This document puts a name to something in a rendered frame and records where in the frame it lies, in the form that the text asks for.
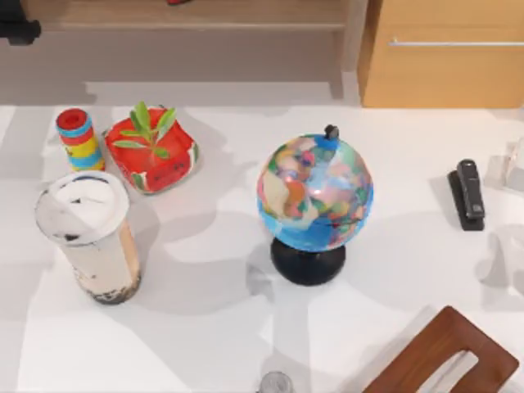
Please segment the green leafy plant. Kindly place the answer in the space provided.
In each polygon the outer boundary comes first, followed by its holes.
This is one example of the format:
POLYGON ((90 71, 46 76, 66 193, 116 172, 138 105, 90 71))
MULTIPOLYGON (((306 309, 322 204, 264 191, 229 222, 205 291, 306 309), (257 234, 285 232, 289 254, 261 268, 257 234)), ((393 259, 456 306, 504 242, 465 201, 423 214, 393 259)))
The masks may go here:
POLYGON ((155 126, 151 124, 151 115, 144 102, 139 102, 133 110, 129 112, 133 129, 123 129, 118 139, 111 143, 112 146, 133 150, 149 150, 155 156, 167 160, 170 158, 169 152, 160 146, 160 141, 166 136, 176 122, 176 110, 174 108, 165 109, 155 126))

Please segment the clear glass object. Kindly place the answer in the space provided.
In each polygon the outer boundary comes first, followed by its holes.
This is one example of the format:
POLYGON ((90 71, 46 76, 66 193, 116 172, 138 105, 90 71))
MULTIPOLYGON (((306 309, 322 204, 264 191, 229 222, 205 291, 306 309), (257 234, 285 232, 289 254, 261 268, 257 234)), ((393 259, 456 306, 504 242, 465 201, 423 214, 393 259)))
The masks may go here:
POLYGON ((503 155, 490 157, 484 184, 524 195, 524 137, 509 142, 503 155))

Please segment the brown wooden tray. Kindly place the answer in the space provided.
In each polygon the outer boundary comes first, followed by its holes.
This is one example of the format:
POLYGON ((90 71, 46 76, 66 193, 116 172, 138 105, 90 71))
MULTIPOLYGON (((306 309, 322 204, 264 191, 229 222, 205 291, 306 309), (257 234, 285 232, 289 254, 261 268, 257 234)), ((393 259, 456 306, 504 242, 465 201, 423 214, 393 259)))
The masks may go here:
POLYGON ((363 393, 415 393, 444 362, 461 351, 471 352, 478 361, 449 393, 498 393, 519 367, 513 355, 447 305, 363 393))

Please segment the wooden cupboard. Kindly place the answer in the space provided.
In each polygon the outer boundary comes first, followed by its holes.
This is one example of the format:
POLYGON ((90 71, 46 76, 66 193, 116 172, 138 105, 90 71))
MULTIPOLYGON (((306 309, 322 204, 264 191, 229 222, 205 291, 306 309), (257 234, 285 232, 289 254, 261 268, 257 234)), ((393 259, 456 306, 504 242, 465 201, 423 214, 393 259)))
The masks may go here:
POLYGON ((524 106, 524 47, 391 47, 400 41, 524 42, 524 0, 368 0, 357 65, 363 106, 524 106))

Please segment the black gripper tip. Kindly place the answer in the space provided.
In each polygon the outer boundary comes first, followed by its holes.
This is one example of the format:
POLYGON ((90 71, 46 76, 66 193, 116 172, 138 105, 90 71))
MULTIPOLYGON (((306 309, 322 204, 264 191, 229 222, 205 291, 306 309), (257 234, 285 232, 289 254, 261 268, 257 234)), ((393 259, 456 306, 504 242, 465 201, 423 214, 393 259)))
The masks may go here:
POLYGON ((38 20, 0 22, 0 38, 6 38, 12 46, 27 46, 42 33, 38 20))

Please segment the black stapler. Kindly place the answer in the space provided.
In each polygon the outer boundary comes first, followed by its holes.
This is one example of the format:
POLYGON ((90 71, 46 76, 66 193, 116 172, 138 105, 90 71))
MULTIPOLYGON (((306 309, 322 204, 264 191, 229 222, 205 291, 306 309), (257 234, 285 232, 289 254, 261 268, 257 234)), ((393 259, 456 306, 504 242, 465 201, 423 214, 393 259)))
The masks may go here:
POLYGON ((485 228, 486 210, 481 194, 481 179, 476 162, 461 160, 447 175, 462 230, 481 232, 485 228))

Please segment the red plant pot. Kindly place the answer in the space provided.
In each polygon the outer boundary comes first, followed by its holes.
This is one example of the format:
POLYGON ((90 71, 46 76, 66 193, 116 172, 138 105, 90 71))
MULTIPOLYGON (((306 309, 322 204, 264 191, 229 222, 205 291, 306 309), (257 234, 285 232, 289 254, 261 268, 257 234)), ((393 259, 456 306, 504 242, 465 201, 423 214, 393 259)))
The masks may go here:
MULTIPOLYGON (((147 106, 151 115, 151 124, 156 125, 164 106, 147 106)), ((163 192, 184 180, 194 169, 199 159, 199 146, 178 122, 160 141, 170 158, 167 160, 155 156, 149 150, 133 150, 111 145, 118 139, 123 129, 133 129, 129 116, 114 124, 104 133, 104 140, 111 158, 128 182, 140 193, 152 195, 163 192)))

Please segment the bubble tea cup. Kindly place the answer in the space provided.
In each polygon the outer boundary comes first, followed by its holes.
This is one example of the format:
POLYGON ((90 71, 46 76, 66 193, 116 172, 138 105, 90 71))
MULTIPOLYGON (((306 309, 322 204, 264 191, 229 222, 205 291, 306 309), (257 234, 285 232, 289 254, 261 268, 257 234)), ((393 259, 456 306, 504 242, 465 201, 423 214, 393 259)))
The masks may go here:
POLYGON ((137 292, 141 267, 129 227, 129 195, 105 171, 67 174, 39 195, 39 230, 72 266, 79 286, 96 302, 118 305, 137 292))

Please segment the stack of coloured rings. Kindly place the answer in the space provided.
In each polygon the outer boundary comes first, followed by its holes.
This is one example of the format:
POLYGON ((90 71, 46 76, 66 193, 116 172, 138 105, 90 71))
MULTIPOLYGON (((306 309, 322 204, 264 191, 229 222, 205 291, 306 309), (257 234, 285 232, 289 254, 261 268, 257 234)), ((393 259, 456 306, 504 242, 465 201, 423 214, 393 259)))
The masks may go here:
POLYGON ((62 111, 56 118, 56 130, 74 171, 105 169, 93 122, 86 111, 80 108, 62 111))

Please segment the wooden open shelf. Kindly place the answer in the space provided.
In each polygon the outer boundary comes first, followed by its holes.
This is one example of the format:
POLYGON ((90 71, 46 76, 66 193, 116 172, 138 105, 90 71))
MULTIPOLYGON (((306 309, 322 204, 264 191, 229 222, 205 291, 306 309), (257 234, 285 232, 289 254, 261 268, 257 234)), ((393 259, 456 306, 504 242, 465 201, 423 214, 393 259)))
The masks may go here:
POLYGON ((0 105, 288 106, 358 100, 367 0, 21 0, 0 105))

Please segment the colourful globe on black base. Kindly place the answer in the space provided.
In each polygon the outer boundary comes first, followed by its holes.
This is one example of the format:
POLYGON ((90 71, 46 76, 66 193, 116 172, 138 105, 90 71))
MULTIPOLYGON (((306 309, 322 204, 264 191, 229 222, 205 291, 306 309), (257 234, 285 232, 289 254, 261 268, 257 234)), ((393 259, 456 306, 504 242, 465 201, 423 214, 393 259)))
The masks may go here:
POLYGON ((346 243, 364 228, 374 198, 363 157, 333 124, 276 149, 261 170, 256 192, 260 218, 273 236, 274 267, 305 287, 340 273, 346 243))

